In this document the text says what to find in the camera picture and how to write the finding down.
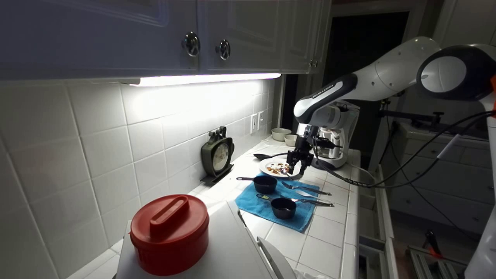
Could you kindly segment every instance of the blue towel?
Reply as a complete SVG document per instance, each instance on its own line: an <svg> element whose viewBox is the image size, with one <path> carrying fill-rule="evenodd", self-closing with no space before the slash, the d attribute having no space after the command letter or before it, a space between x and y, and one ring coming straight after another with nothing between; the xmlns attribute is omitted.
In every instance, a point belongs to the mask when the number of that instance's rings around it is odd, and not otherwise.
<svg viewBox="0 0 496 279"><path fill-rule="evenodd" d="M291 189L284 187L284 185L282 185L281 181L284 181L291 186L305 186L305 187L313 188L316 190L319 189L315 185L308 185L308 184L301 183L298 181L293 181L290 179L278 178L276 190L272 194L267 195L267 196L269 196L273 199L280 198L281 195L283 195L286 198L291 198L291 199L309 199L309 198L306 198L306 197L303 197L303 196L296 194L295 190L291 190ZM299 189L299 190L307 192L313 196L317 196L317 193L305 191L305 189ZM295 216L293 218L291 218L291 219L279 219L276 216L274 216L274 212L272 211L272 207L270 206L270 202L257 197L256 194L259 194L259 193L255 190L255 185L252 182L236 198L236 204L238 205L239 209L250 212L252 214L260 216L260 217L267 219L269 221L272 221L274 223L283 225L285 227L291 228L291 229L296 230L298 232L304 232L305 228L308 226L308 224L310 222L310 218L311 218L311 215L313 214L313 209L315 208L315 205L309 204L309 203L297 202L296 203L297 204L296 212L295 212Z"/></svg>

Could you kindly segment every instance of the cabinet handle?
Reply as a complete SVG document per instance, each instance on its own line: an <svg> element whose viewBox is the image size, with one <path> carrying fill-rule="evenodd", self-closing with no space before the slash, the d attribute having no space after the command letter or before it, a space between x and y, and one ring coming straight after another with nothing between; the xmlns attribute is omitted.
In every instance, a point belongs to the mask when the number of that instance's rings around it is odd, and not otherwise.
<svg viewBox="0 0 496 279"><path fill-rule="evenodd" d="M188 32L181 42L181 46L189 56L195 57L200 52L200 39L193 31Z"/></svg>
<svg viewBox="0 0 496 279"><path fill-rule="evenodd" d="M215 52L219 54L220 59L227 60L231 55L231 45L224 39L220 41L220 44L215 47Z"/></svg>

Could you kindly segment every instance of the electrical outlet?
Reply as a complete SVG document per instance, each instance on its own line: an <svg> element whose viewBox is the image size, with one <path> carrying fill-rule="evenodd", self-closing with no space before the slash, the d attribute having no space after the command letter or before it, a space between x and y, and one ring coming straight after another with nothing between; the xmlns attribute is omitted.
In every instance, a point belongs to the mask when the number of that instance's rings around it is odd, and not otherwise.
<svg viewBox="0 0 496 279"><path fill-rule="evenodd" d="M263 122L263 111L259 111L258 112L258 121L257 121L257 124L256 124L256 129L257 130L260 130L260 125L262 124Z"/></svg>
<svg viewBox="0 0 496 279"><path fill-rule="evenodd" d="M251 115L251 126L249 128L249 133L250 134L253 134L255 133L255 131L257 130L257 122L258 122L258 115L255 113L255 114L252 114Z"/></svg>

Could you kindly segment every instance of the red lid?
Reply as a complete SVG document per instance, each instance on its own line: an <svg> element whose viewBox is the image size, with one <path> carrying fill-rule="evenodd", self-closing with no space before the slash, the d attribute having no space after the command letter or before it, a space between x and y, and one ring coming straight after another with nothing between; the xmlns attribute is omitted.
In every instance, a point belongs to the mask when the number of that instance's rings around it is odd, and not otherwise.
<svg viewBox="0 0 496 279"><path fill-rule="evenodd" d="M143 206L131 222L136 248L164 251L197 239L208 228L205 204L189 195L170 195Z"/></svg>

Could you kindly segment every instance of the white bowl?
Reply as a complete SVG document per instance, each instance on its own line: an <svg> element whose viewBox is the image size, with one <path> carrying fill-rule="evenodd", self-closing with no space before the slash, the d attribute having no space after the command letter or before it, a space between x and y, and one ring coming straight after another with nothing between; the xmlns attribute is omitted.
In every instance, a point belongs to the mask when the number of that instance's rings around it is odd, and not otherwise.
<svg viewBox="0 0 496 279"><path fill-rule="evenodd" d="M287 146L295 147L297 137L297 135L285 135L284 141L286 142Z"/></svg>
<svg viewBox="0 0 496 279"><path fill-rule="evenodd" d="M272 138L277 141L284 141L284 136L290 134L291 130L285 128L273 128L272 129Z"/></svg>

